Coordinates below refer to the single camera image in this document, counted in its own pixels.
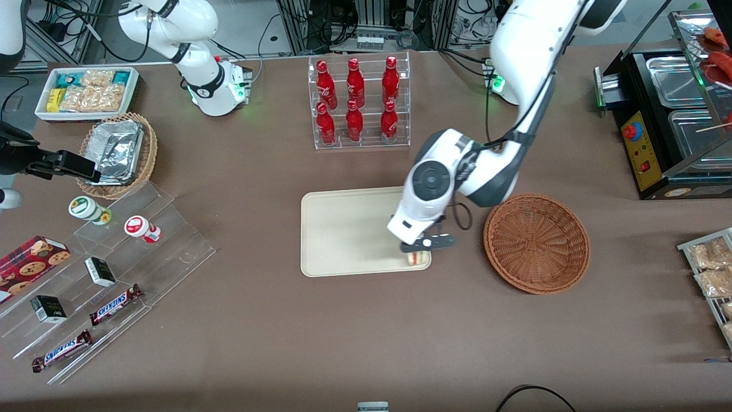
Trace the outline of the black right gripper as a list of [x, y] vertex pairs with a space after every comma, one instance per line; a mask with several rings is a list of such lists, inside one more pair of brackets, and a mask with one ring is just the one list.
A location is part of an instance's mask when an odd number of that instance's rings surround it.
[[[51, 152], [39, 148], [24, 130], [2, 123], [1, 127], [1, 175], [54, 175]], [[57, 152], [57, 172], [99, 183], [101, 174], [94, 161], [69, 151]]]

